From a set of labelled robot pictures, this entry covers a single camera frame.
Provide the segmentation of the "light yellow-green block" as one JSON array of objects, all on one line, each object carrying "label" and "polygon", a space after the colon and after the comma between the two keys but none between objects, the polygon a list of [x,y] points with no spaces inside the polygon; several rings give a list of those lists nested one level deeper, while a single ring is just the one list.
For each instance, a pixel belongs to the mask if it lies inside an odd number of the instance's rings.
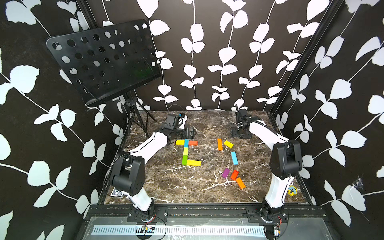
[{"label": "light yellow-green block", "polygon": [[189,152],[189,148],[188,147],[184,147],[183,155],[187,156],[188,152]]}]

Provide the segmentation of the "yellow block group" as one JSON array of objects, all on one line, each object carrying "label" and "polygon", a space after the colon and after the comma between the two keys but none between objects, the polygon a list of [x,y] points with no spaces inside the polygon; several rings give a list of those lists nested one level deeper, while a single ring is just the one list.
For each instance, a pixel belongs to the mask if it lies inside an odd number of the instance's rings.
[{"label": "yellow block group", "polygon": [[234,146],[234,144],[231,143],[231,142],[229,142],[228,140],[226,140],[226,141],[224,142],[224,145],[227,146],[227,147],[230,148],[230,149],[232,149],[233,146]]}]

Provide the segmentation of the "orange long block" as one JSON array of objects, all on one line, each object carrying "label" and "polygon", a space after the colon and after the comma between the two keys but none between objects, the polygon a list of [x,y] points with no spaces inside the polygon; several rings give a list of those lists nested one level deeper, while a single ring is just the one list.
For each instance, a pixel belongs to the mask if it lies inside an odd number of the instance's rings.
[{"label": "orange long block", "polygon": [[222,139],[217,139],[217,143],[218,143],[218,150],[219,150],[219,151],[222,151],[222,150],[223,150]]}]

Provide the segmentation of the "green block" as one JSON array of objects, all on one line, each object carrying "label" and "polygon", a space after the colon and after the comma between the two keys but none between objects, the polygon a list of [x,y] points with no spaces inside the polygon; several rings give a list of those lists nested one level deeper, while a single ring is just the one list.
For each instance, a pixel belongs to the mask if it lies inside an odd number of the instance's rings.
[{"label": "green block", "polygon": [[183,166],[187,165],[187,161],[188,161],[188,156],[187,155],[183,155],[182,165]]}]

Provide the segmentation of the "yellow long block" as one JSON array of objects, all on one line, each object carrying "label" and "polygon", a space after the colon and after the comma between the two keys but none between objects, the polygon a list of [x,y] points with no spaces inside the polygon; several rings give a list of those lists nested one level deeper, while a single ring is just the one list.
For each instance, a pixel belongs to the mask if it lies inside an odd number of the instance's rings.
[{"label": "yellow long block", "polygon": [[202,165],[201,161],[192,161],[192,160],[187,160],[187,165],[188,166],[197,166],[200,167]]}]

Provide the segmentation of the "red block group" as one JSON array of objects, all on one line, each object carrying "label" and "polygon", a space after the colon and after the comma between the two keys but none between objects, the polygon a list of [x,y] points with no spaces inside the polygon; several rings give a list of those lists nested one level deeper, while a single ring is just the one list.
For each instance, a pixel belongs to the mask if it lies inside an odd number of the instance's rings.
[{"label": "red block group", "polygon": [[237,171],[237,170],[234,170],[233,171],[233,173],[232,173],[232,175],[231,175],[231,180],[236,180],[236,178],[238,177],[238,175],[239,175],[239,171]]}]

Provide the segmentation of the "purple block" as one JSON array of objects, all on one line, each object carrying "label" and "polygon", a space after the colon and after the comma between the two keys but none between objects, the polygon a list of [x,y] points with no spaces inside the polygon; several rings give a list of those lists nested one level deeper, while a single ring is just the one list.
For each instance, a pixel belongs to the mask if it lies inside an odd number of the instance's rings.
[{"label": "purple block", "polygon": [[224,179],[226,179],[228,177],[229,173],[230,173],[230,170],[228,168],[225,168],[223,173],[222,173],[222,177]]}]

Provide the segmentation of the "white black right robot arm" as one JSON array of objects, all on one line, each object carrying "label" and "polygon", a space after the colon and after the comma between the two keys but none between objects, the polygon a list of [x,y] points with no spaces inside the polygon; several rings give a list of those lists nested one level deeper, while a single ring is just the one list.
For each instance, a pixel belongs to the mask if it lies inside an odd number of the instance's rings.
[{"label": "white black right robot arm", "polygon": [[288,189],[295,175],[303,169],[300,143],[283,137],[246,110],[237,111],[235,116],[236,126],[231,128],[234,138],[251,139],[256,136],[272,151],[269,163],[271,184],[259,212],[264,222],[271,223],[282,214]]}]

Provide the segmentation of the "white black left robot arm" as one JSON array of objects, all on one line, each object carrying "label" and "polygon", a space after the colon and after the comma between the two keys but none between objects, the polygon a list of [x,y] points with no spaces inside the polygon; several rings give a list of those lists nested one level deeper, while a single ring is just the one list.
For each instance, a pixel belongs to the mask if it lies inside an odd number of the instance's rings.
[{"label": "white black left robot arm", "polygon": [[144,189],[146,163],[173,140],[192,140],[196,134],[197,131],[193,127],[159,128],[141,145],[114,160],[109,184],[127,195],[137,211],[143,215],[154,216],[154,200]]}]

